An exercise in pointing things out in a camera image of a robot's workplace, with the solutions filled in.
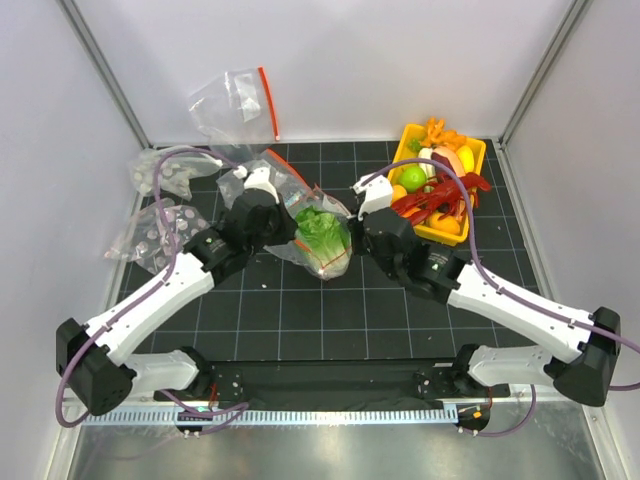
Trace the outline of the toy small orange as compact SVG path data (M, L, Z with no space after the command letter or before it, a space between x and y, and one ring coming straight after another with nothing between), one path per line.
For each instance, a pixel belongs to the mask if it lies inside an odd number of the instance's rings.
M402 185L396 184L393 186L391 202L395 203L396 201L402 199L406 195L407 195L406 189Z

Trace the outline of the toy green lettuce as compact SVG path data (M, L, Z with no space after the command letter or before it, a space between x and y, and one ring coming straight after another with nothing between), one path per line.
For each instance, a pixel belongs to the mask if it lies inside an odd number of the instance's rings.
M323 280L342 276L351 258L349 232L332 213L313 206L296 215L295 245L311 271Z

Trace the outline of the toy green apple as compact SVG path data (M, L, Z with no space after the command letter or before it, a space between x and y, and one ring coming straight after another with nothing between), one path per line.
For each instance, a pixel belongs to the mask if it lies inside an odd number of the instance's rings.
M427 182L425 171L418 165L411 165L402 171L397 183L402 186L407 193L415 193Z

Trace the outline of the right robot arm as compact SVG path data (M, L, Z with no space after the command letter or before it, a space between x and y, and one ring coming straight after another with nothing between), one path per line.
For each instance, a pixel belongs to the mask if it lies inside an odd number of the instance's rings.
M411 294L483 316L527 338L528 347L467 344L450 370L463 396L501 384L552 387L579 404L601 407L612 391L621 319L561 305L486 270L466 253L420 239L390 208L347 221L355 252L370 256Z

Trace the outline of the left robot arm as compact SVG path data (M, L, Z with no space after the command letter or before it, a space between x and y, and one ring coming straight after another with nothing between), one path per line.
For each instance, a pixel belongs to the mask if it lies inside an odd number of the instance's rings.
M257 251L292 241L296 228L281 194L246 190L129 297L84 324L70 318L57 328L57 396L71 389L92 416L136 394L173 390L190 400L207 396L210 367L193 348L138 355L137 347L184 306L243 270Z

